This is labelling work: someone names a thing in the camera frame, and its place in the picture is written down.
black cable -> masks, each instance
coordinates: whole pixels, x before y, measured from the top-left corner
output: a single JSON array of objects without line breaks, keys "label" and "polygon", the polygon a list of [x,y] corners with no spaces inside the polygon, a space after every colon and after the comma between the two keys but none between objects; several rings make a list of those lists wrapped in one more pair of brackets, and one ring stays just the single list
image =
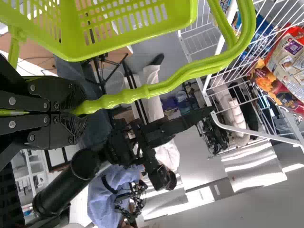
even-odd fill
[{"label": "black cable", "polygon": [[23,61],[25,61],[25,60],[28,60],[28,59],[36,59],[36,58],[47,58],[47,60],[41,62],[41,63],[44,63],[44,62],[50,60],[50,59],[53,58],[53,57],[28,57],[28,58],[25,58],[25,59],[19,61],[18,63],[21,63],[21,62],[23,62]]},{"label": "black cable", "polygon": [[35,75],[35,74],[33,74],[33,73],[27,71],[26,69],[24,69],[24,68],[22,68],[22,67],[20,67],[20,68],[21,68],[22,70],[24,70],[25,72],[29,73],[30,75],[37,76],[37,75]]},{"label": "black cable", "polygon": [[55,70],[55,69],[56,69],[56,67],[51,68],[51,69],[44,69],[44,70],[41,70],[41,73],[43,73],[43,71],[45,71],[45,70]]}]

lime green shopping basket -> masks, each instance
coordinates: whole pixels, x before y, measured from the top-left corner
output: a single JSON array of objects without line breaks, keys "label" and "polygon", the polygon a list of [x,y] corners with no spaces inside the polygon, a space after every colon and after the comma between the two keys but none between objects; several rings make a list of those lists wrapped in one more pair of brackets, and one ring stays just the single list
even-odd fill
[{"label": "lime green shopping basket", "polygon": [[[24,41],[26,36],[65,60],[79,61],[188,26],[196,19],[197,1],[26,0],[27,4],[19,5],[16,0],[16,6],[13,6],[11,0],[0,0],[0,21],[8,24],[12,34],[9,62],[14,67],[19,41]],[[253,37],[256,28],[253,2],[237,0],[243,23],[238,40],[219,0],[208,0],[208,3],[226,40],[228,49],[225,53],[191,62],[165,81],[84,101],[73,113],[90,114],[102,108],[165,94],[186,80],[227,67]]]},{"label": "lime green shopping basket", "polygon": [[19,28],[10,29],[15,38],[29,36],[67,61],[184,28],[197,12],[196,0],[26,0],[20,5],[16,0],[15,6],[6,2],[0,1],[0,20]]}]

red snack package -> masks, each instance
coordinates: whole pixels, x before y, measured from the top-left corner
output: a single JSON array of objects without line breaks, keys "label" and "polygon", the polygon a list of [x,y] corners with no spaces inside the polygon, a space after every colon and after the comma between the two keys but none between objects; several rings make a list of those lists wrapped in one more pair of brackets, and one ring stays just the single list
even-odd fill
[{"label": "red snack package", "polygon": [[268,70],[304,103],[304,29],[294,26],[278,34],[264,62]]},{"label": "red snack package", "polygon": [[279,106],[304,117],[304,104],[274,76],[267,67],[255,69],[251,81]]}]

green plastic handle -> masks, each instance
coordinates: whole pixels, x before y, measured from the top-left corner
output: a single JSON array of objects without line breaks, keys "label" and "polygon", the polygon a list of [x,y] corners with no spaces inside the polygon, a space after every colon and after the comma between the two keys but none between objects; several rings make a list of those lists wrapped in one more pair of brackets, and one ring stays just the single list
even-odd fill
[{"label": "green plastic handle", "polygon": [[78,108],[72,111],[75,115],[92,114],[99,109],[110,109],[116,105],[130,104],[138,99],[150,98],[172,91],[183,82],[197,77],[214,74],[227,67],[233,59],[244,52],[249,45],[256,29],[256,13],[252,0],[237,0],[242,17],[242,33],[237,40],[219,0],[208,0],[213,17],[226,40],[228,50],[220,55],[211,56],[202,60],[193,61],[180,68],[165,81],[143,85],[137,89],[123,90],[115,95],[103,95],[94,101],[84,101]]}]

black cylinder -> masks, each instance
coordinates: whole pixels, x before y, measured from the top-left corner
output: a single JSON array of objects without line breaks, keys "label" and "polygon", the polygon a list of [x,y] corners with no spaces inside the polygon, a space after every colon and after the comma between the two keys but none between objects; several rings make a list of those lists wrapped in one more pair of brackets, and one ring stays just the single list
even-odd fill
[{"label": "black cylinder", "polygon": [[89,150],[77,152],[68,168],[61,172],[33,200],[34,211],[42,217],[60,214],[69,202],[89,184],[101,168],[98,154]]}]

